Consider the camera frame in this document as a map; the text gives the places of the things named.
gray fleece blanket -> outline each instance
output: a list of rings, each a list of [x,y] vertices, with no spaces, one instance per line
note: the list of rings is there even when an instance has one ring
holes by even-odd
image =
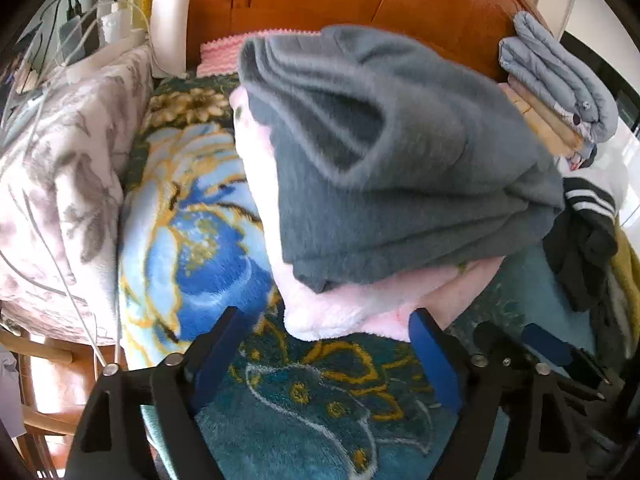
[[[410,38],[254,38],[239,75],[272,128],[283,259],[316,292],[514,253],[562,209],[552,157],[495,82]]]
[[[618,108],[600,78],[528,12],[518,12],[513,24],[518,36],[500,41],[500,65],[552,110],[559,112],[559,106],[591,123],[586,140],[611,138],[618,127]]]

teal blanket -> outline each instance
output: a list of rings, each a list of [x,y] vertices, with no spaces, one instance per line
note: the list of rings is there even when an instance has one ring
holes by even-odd
[[[284,329],[233,147],[236,85],[235,76],[161,85],[136,141],[120,244],[129,367],[184,351],[236,305],[255,326],[196,418],[228,480],[425,478],[456,418],[411,346],[364,334],[308,343]],[[513,335],[535,321],[593,349],[588,318],[568,309],[540,247],[507,258],[450,333],[472,348],[488,319]],[[154,412],[144,413],[170,470]]]

white stripe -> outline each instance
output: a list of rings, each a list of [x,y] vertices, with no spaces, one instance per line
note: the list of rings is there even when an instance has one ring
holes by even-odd
[[[609,211],[608,209],[604,209],[603,207],[600,207],[598,204],[594,204],[593,202],[578,202],[576,204],[572,204],[572,207],[576,211],[580,211],[581,209],[591,209],[592,211],[595,211],[596,213],[613,220],[613,213],[611,211]]]
[[[574,196],[588,196],[593,198],[598,204],[607,208],[613,214],[616,213],[616,208],[613,207],[609,202],[600,198],[597,193],[593,189],[572,189],[571,191],[566,192],[567,198],[573,198]]]

folded clothes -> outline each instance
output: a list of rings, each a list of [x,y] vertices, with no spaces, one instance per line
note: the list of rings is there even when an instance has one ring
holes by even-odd
[[[511,88],[507,83],[500,83],[498,86],[508,97],[509,101],[511,101],[522,114],[524,120],[527,121],[527,124],[542,141],[551,155],[564,157],[573,156],[575,150],[572,150],[567,146],[558,134],[553,131],[553,128],[549,126],[549,124],[547,124],[545,120],[531,107],[531,105],[520,97],[513,88]]]
[[[598,76],[528,12],[518,12],[513,23],[518,37],[500,40],[500,65],[585,140],[613,136],[618,108]]]
[[[560,171],[566,208],[543,242],[546,259],[572,309],[602,310],[607,271],[618,250],[614,219],[628,186],[626,166],[617,151],[602,150],[590,167],[569,171],[564,161]]]
[[[518,94],[531,108],[548,124],[551,129],[562,139],[572,150],[579,151],[584,146],[584,138],[575,130],[571,129],[562,119],[546,106],[540,99],[533,95],[526,86],[518,81],[513,75],[509,75],[507,81],[509,86]]]
[[[426,307],[441,328],[449,326],[498,271],[502,257],[466,266],[409,270],[369,285],[345,284],[314,293],[282,261],[271,129],[255,122],[244,88],[236,89],[229,101],[236,111],[236,150],[260,214],[271,272],[285,304],[285,327],[291,335],[312,341],[367,332],[409,341],[409,316],[416,308]]]
[[[316,292],[513,253],[562,209],[552,157],[495,82],[410,38],[253,38],[239,75],[273,130],[283,259]]]

screw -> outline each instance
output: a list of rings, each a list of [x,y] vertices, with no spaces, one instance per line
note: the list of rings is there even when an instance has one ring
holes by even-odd
[[[549,375],[551,373],[551,368],[546,363],[538,363],[536,364],[536,371],[539,375]]]
[[[166,364],[167,366],[177,366],[182,362],[183,359],[184,357],[182,357],[182,354],[169,354],[164,360],[164,364]]]
[[[471,364],[478,368],[485,368],[489,364],[489,359],[486,355],[474,354],[471,356]]]
[[[118,370],[120,370],[120,367],[116,364],[116,363],[111,363],[109,365],[106,365],[103,370],[102,370],[102,374],[106,375],[107,377],[110,377],[112,375],[115,375],[118,373]]]

